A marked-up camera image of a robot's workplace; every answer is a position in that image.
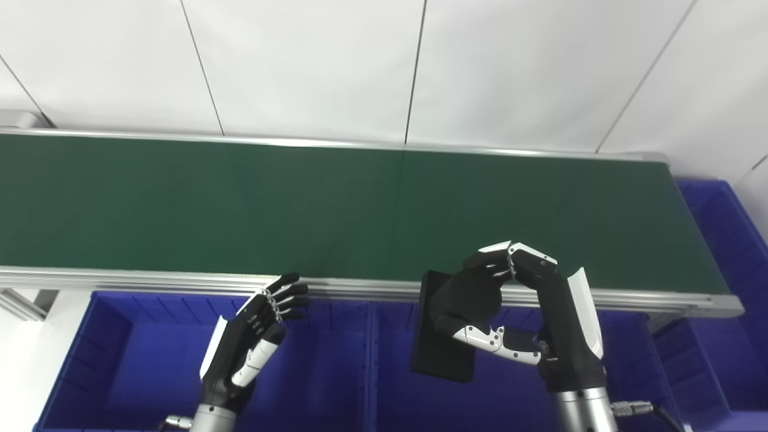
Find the metal cylinder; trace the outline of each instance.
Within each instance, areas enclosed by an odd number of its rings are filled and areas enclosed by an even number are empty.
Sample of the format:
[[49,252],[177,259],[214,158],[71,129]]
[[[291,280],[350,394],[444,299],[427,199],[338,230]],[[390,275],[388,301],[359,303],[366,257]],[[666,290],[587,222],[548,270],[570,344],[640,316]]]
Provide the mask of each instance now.
[[605,387],[553,394],[562,432],[617,432]]
[[208,404],[197,406],[190,432],[232,432],[237,414]]

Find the white floor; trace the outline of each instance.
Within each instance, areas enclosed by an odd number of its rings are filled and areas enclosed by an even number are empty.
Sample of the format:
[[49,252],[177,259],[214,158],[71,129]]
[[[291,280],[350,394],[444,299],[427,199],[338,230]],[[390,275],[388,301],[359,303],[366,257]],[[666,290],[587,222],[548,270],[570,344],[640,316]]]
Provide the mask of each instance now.
[[20,321],[0,310],[3,431],[30,432],[37,423],[90,296],[87,291],[62,291],[42,323]]

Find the panel seam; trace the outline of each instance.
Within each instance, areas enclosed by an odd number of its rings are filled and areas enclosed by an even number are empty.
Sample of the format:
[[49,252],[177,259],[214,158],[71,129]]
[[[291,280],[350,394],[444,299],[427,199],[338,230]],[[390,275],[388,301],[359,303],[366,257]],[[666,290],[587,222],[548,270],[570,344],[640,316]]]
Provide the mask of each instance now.
[[190,38],[192,39],[192,46],[194,46],[195,55],[197,55],[197,62],[200,64],[200,70],[203,72],[203,79],[205,80],[205,87],[208,89],[208,96],[210,97],[210,103],[214,107],[214,114],[216,115],[216,121],[219,124],[219,130],[222,136],[224,136],[224,127],[221,125],[221,117],[219,116],[219,109],[216,107],[216,101],[214,101],[214,93],[210,90],[210,83],[208,82],[208,74],[205,73],[205,66],[203,66],[203,59],[200,56],[200,50],[197,48],[197,41],[194,38],[192,32],[192,24],[190,23],[189,15],[187,15],[187,8],[184,7],[184,0],[179,0],[181,4],[181,11],[184,13],[184,21],[187,22],[187,28],[190,31]]
[[22,88],[24,93],[27,95],[30,101],[32,101],[32,104],[35,105],[35,108],[37,108],[38,112],[40,113],[40,116],[43,117],[44,120],[48,122],[48,125],[52,128],[56,128],[56,124],[51,120],[51,118],[48,117],[47,114],[45,114],[45,111],[43,111],[43,108],[40,108],[40,104],[35,100],[35,98],[32,97],[32,94],[27,89],[27,86],[22,83],[22,80],[19,79],[18,75],[16,75],[16,72],[11,69],[11,66],[8,64],[8,62],[5,60],[5,58],[0,55],[0,61],[2,61],[2,64],[5,65],[5,67],[8,69],[8,72],[11,73],[11,76],[16,80],[18,85]]
[[643,75],[643,78],[640,79],[640,82],[637,83],[637,87],[634,88],[632,91],[632,94],[629,96],[629,99],[627,99],[627,102],[624,103],[624,106],[621,107],[621,110],[619,111],[619,114],[614,119],[614,122],[611,123],[611,126],[608,128],[608,131],[605,132],[605,136],[603,136],[603,139],[600,140],[600,144],[597,148],[595,148],[595,153],[600,153],[600,150],[603,148],[603,145],[608,140],[608,136],[611,135],[611,132],[614,131],[616,128],[616,125],[621,120],[621,118],[624,116],[624,113],[626,112],[629,105],[634,100],[635,96],[637,96],[637,93],[640,91],[640,88],[643,87],[643,84],[645,84],[645,81],[648,80],[648,76],[650,76],[651,72],[656,68],[656,64],[661,59],[661,56],[664,55],[665,51],[669,47],[670,43],[672,42],[672,39],[677,35],[677,32],[680,31],[680,27],[683,26],[683,23],[688,18],[688,15],[690,15],[690,11],[694,9],[694,6],[699,0],[693,0],[690,5],[688,5],[688,9],[686,9],[685,13],[683,13],[683,16],[680,17],[680,20],[677,22],[677,25],[675,25],[674,29],[672,30],[672,33],[670,34],[669,38],[667,38],[667,41],[664,43],[664,45],[661,46],[661,50],[658,54],[656,54],[656,58],[651,62],[650,66],[648,67],[648,70],[645,71],[645,74]]
[[406,117],[406,136],[403,144],[408,144],[408,131],[411,128],[411,110],[413,109],[413,94],[416,90],[416,73],[419,71],[419,55],[422,51],[422,35],[424,34],[424,17],[427,13],[427,0],[422,7],[422,21],[419,24],[419,40],[416,42],[416,59],[413,62],[413,79],[411,80],[411,95],[408,100],[408,116]]

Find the cable connector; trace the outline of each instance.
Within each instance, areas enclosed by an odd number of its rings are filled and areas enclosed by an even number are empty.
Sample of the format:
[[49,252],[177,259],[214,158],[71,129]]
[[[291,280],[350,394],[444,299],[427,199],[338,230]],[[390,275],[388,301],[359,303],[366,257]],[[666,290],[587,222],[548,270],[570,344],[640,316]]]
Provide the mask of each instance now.
[[647,400],[623,400],[611,404],[614,417],[629,417],[654,412],[654,405]]
[[166,427],[171,426],[176,427],[177,429],[189,430],[192,428],[192,419],[183,416],[168,416],[165,419],[164,425]]

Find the black cable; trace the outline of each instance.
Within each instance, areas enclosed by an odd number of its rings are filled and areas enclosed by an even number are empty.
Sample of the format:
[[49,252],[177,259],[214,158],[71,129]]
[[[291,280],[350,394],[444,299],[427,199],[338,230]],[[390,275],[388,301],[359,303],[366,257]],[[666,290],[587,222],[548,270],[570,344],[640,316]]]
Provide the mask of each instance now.
[[672,415],[664,409],[664,407],[654,404],[654,414],[656,414],[661,419],[661,421],[666,423],[671,430],[674,430],[675,432],[685,432],[683,426],[681,426],[677,420],[675,420],[674,417],[672,417]]

